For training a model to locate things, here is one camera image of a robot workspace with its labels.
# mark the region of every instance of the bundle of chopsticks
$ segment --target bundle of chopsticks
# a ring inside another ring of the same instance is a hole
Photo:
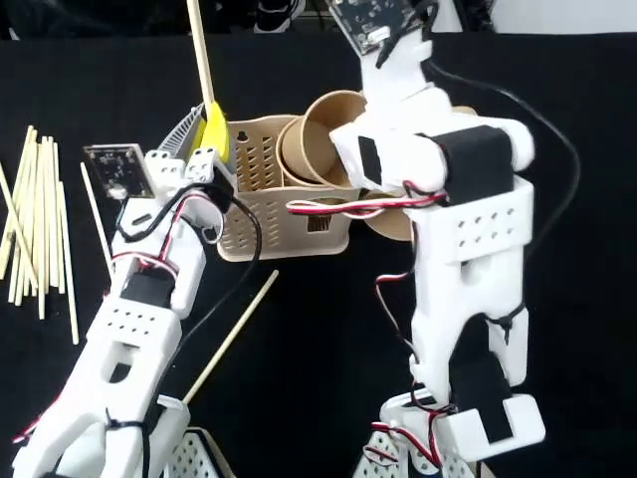
[[[38,317],[44,320],[45,295],[51,288],[68,293],[73,343],[80,341],[71,266],[69,223],[64,185],[60,181],[58,144],[32,126],[22,148],[13,191],[0,165],[0,185],[9,214],[0,243],[0,279],[11,263],[9,302],[20,307],[37,298]]]

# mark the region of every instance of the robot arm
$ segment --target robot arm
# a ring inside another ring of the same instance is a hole
[[[437,2],[420,4],[434,8],[433,22]],[[533,160],[533,141],[518,121],[454,112],[422,73],[432,42],[409,8],[332,3],[360,58],[367,106],[330,137],[355,187],[402,195],[410,181],[447,193],[446,207],[405,210],[417,232],[410,368],[438,405],[458,409],[436,421],[443,452],[482,460],[544,437],[535,400],[510,390],[527,374],[523,268],[533,188],[515,172]],[[392,29],[402,37],[392,39]]]
[[[190,314],[206,264],[204,244],[222,231],[234,192],[229,167],[214,147],[196,149],[187,164],[162,150],[141,157],[134,144],[91,146],[87,154],[106,193],[127,198],[111,244],[113,279],[64,389],[13,463],[16,478],[54,470],[82,478],[159,476],[190,419],[184,403],[155,391],[182,339],[180,320]],[[226,192],[213,200],[208,188]],[[144,444],[140,430],[155,401],[159,417]]]

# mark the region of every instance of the beige basket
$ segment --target beige basket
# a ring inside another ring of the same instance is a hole
[[[286,203],[293,199],[352,201],[358,191],[288,187],[276,160],[277,138],[296,117],[284,115],[230,123],[237,155],[238,197],[255,213],[263,229],[262,259],[338,254],[349,242],[350,219],[297,216]],[[248,261],[255,248],[252,223],[235,206],[228,212],[217,249],[227,261]]]

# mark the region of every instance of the sneaker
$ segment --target sneaker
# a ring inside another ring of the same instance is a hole
[[[292,21],[306,10],[306,0],[290,0],[290,4],[279,10],[266,10],[259,3],[255,33],[283,33]]]

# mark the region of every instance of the black cloth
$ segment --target black cloth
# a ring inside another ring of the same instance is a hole
[[[499,477],[602,476],[632,466],[636,51],[635,35],[436,38],[441,67],[514,90],[571,137],[583,161],[574,203],[526,274],[531,336],[524,389],[537,398],[546,441],[490,460]],[[338,35],[211,37],[209,54],[229,120],[298,114],[323,93],[360,85],[357,59]],[[191,41],[4,43],[0,65],[0,158],[8,176],[15,176],[27,124],[60,143],[84,335],[107,280],[78,168],[82,146],[157,146],[201,100]],[[531,127],[537,157],[525,176],[536,188],[540,224],[568,180],[566,151],[509,101],[440,84],[457,105]],[[116,207],[99,200],[111,233]],[[195,318],[245,267],[214,251],[208,256]],[[192,422],[212,432],[238,476],[348,476],[381,403],[410,385],[407,351],[372,291],[377,274],[409,265],[407,244],[359,223],[340,255],[261,263],[249,286],[177,360],[164,391],[183,396],[272,269],[280,268],[278,282],[192,402]],[[412,286],[387,286],[387,296],[407,332]],[[71,345],[66,297],[51,295],[44,322],[34,306],[0,302],[3,474],[16,451],[10,437],[56,396],[81,351]],[[185,321],[184,329],[192,323]]]

